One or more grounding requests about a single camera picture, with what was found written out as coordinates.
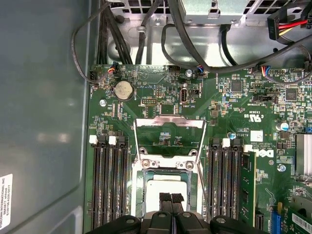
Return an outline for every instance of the sticker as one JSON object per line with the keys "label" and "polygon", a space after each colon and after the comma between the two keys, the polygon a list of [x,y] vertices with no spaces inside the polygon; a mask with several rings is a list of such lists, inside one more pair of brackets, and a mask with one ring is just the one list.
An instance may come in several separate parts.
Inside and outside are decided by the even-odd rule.
{"label": "sticker", "polygon": [[250,131],[250,141],[263,142],[263,131]]}
{"label": "sticker", "polygon": [[11,222],[13,174],[0,177],[0,230]]}
{"label": "sticker", "polygon": [[312,225],[310,223],[307,223],[302,218],[299,218],[295,214],[292,214],[292,221],[297,224],[299,227],[306,230],[308,233],[312,234]]}

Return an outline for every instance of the black connector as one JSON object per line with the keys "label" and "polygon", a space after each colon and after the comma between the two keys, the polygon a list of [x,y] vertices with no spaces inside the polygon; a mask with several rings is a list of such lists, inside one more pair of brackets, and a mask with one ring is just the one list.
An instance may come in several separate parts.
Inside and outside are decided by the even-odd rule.
{"label": "black connector", "polygon": [[280,23],[287,23],[287,6],[281,7],[278,11],[268,17],[270,39],[277,40],[279,38],[278,25]]}
{"label": "black connector", "polygon": [[263,230],[264,215],[260,211],[255,212],[255,228]]}

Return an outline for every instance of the green circuit board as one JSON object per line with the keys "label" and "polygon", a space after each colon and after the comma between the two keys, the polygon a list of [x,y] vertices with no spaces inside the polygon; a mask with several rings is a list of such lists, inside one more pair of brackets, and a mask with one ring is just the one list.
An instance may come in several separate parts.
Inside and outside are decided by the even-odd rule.
{"label": "green circuit board", "polygon": [[[109,68],[96,65],[92,75],[99,77]],[[290,82],[300,78],[303,71],[271,69],[269,75]],[[90,86],[88,135],[97,136],[98,143],[90,141],[87,146],[84,232],[120,215],[133,214],[133,204],[136,216],[143,215],[145,187],[139,177],[143,178],[144,172],[132,178],[132,164],[137,156],[134,121],[164,115],[207,123],[201,149],[203,129],[177,127],[173,123],[137,128],[138,145],[149,154],[170,157],[200,150],[208,200],[204,196],[201,202],[196,200],[198,178],[195,173],[188,175],[188,209],[201,211],[204,218],[209,212],[249,225],[255,225],[258,211],[263,214],[263,230],[272,232],[272,212],[277,210],[278,202],[287,206],[293,195],[312,196],[310,187],[298,182],[300,176],[295,171],[296,134],[312,127],[311,92],[308,82],[275,85],[261,73],[249,74],[247,69],[230,74],[193,71],[189,78],[185,70],[174,66],[121,65],[101,84]],[[282,122],[288,123],[287,131],[277,129]],[[236,138],[226,147],[229,134]],[[114,147],[108,143],[109,137],[114,137]],[[247,173],[249,170],[240,173],[244,152],[252,152],[247,165],[254,168],[251,174]],[[244,185],[248,194],[242,202],[239,181],[244,178],[251,181]],[[138,181],[135,202],[134,179]]]}

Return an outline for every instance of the small component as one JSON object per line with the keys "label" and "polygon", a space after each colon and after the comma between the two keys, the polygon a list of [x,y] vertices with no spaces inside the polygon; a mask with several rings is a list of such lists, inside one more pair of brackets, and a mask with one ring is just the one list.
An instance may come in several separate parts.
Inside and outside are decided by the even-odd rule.
{"label": "small component", "polygon": [[279,165],[277,166],[277,170],[278,170],[279,172],[284,172],[284,171],[286,171],[286,166],[285,166],[284,164],[279,164]]}
{"label": "small component", "polygon": [[283,149],[283,143],[282,143],[282,142],[278,142],[276,148],[277,148],[278,150]]}
{"label": "small component", "polygon": [[282,145],[282,149],[283,150],[286,150],[288,147],[287,147],[287,143],[283,143],[283,145]]}
{"label": "small component", "polygon": [[89,136],[89,143],[96,145],[98,143],[98,137],[97,135],[90,135]]}
{"label": "small component", "polygon": [[291,133],[289,132],[284,132],[284,131],[279,132],[279,138],[281,138],[282,140],[289,139],[290,135]]}
{"label": "small component", "polygon": [[243,189],[242,191],[242,199],[245,203],[248,203],[248,192]]}
{"label": "small component", "polygon": [[109,136],[108,143],[110,145],[116,145],[116,143],[117,143],[116,136]]}
{"label": "small component", "polygon": [[230,139],[228,139],[228,138],[223,138],[223,139],[222,139],[222,147],[223,147],[223,148],[227,148],[227,147],[230,147],[230,146],[231,146]]}
{"label": "small component", "polygon": [[106,106],[106,104],[107,104],[107,101],[106,101],[105,99],[101,99],[101,100],[99,101],[99,105],[100,105],[101,107]]}
{"label": "small component", "polygon": [[218,120],[217,120],[217,119],[212,119],[212,120],[210,121],[210,123],[211,123],[212,125],[217,125],[217,124],[218,124]]}
{"label": "small component", "polygon": [[286,89],[286,101],[297,101],[297,89]]}
{"label": "small component", "polygon": [[116,97],[122,101],[127,101],[131,99],[134,94],[133,86],[125,80],[118,82],[114,90]]}
{"label": "small component", "polygon": [[182,88],[180,91],[180,103],[185,103],[187,101],[187,89]]}
{"label": "small component", "polygon": [[296,135],[296,173],[312,176],[312,135]]}
{"label": "small component", "polygon": [[219,111],[217,111],[217,110],[212,110],[212,111],[211,111],[211,117],[216,118],[216,117],[218,117],[218,116],[219,116]]}
{"label": "small component", "polygon": [[232,93],[241,93],[243,90],[243,85],[240,80],[231,81],[231,92]]}
{"label": "small component", "polygon": [[191,95],[195,96],[195,97],[199,96],[199,89],[192,89],[191,90]]}
{"label": "small component", "polygon": [[279,122],[276,125],[276,129],[278,131],[288,131],[289,130],[289,125],[288,125],[288,123],[285,123],[285,122]]}
{"label": "small component", "polygon": [[264,215],[260,211],[255,212],[255,228],[263,230]]}
{"label": "small component", "polygon": [[227,136],[229,139],[234,140],[236,138],[236,133],[228,132]]}
{"label": "small component", "polygon": [[249,157],[246,155],[242,156],[242,166],[250,171]]}
{"label": "small component", "polygon": [[278,96],[276,96],[276,95],[272,95],[272,96],[255,95],[252,97],[252,101],[256,102],[256,103],[272,102],[274,104],[278,104]]}

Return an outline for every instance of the chip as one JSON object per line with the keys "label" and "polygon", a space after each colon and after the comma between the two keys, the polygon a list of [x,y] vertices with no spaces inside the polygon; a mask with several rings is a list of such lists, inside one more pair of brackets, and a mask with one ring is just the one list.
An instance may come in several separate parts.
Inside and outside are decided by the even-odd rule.
{"label": "chip", "polygon": [[231,84],[231,91],[233,93],[240,93],[242,92],[242,82],[240,80],[233,80]]}
{"label": "chip", "polygon": [[286,89],[286,100],[297,101],[297,89]]}

